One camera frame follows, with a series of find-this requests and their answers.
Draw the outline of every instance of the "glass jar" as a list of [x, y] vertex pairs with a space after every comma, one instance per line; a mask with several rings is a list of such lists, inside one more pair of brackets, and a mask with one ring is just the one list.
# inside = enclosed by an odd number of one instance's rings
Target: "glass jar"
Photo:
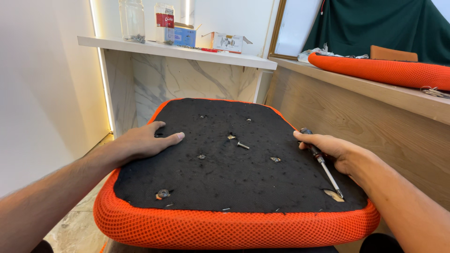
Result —
[[173, 5], [155, 5], [156, 42], [166, 45], [173, 45], [175, 42], [174, 13]]
[[119, 0], [122, 38], [145, 43], [144, 6], [142, 0]]

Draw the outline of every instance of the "screwdriver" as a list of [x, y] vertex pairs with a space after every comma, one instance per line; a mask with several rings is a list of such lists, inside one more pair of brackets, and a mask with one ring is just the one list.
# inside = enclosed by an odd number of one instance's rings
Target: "screwdriver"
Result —
[[[302, 134], [308, 134], [308, 135], [312, 135], [311, 130], [309, 130], [308, 128], [304, 127], [302, 129], [300, 129], [300, 132]], [[313, 144], [307, 144], [305, 143], [305, 145], [308, 147], [308, 150], [311, 152], [311, 154], [314, 156], [314, 158], [317, 159], [317, 161], [322, 165], [322, 167], [325, 170], [325, 173], [327, 173], [328, 178], [330, 179], [331, 183], [333, 184], [334, 188], [336, 189], [337, 194], [339, 195], [339, 197], [344, 198], [344, 195], [342, 195], [341, 190], [339, 189], [339, 186], [336, 184], [336, 181], [334, 180], [333, 176], [331, 175], [330, 171], [328, 170], [327, 166], [325, 165], [325, 160], [323, 158], [323, 153], [322, 151], [320, 151], [320, 149], [318, 149], [316, 146], [314, 146]]]

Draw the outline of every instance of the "screw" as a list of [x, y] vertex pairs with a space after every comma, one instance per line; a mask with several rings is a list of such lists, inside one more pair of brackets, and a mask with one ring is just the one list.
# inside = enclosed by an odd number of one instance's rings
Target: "screw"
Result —
[[165, 198], [167, 196], [169, 196], [169, 191], [166, 189], [162, 189], [158, 192], [158, 197], [160, 198]]
[[245, 148], [245, 149], [250, 149], [249, 147], [247, 147], [246, 145], [244, 145], [244, 144], [241, 144], [241, 142], [238, 142], [238, 146], [241, 146], [241, 147], [243, 147], [243, 148]]

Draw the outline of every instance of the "red label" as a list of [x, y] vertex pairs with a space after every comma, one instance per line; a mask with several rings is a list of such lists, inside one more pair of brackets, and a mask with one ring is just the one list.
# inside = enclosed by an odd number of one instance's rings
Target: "red label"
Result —
[[156, 13], [156, 26], [157, 27], [174, 27], [173, 15]]

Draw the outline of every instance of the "black fabric underside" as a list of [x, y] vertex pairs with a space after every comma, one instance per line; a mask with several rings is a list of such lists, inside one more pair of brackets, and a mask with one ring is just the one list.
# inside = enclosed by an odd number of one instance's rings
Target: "black fabric underside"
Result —
[[[166, 123], [156, 132], [160, 137], [177, 132], [184, 132], [186, 137], [154, 157], [122, 167], [114, 192], [134, 207], [343, 212], [367, 205], [364, 191], [330, 161], [328, 169], [345, 202], [325, 194], [322, 189], [334, 188], [321, 165], [307, 150], [298, 148], [292, 136], [294, 129], [263, 105], [180, 99], [170, 101], [156, 121]], [[230, 133], [236, 139], [229, 140]], [[238, 147], [238, 141], [250, 149]], [[206, 158], [197, 158], [200, 154]], [[271, 157], [281, 161], [274, 162]], [[156, 200], [161, 189], [171, 191], [171, 195]]]

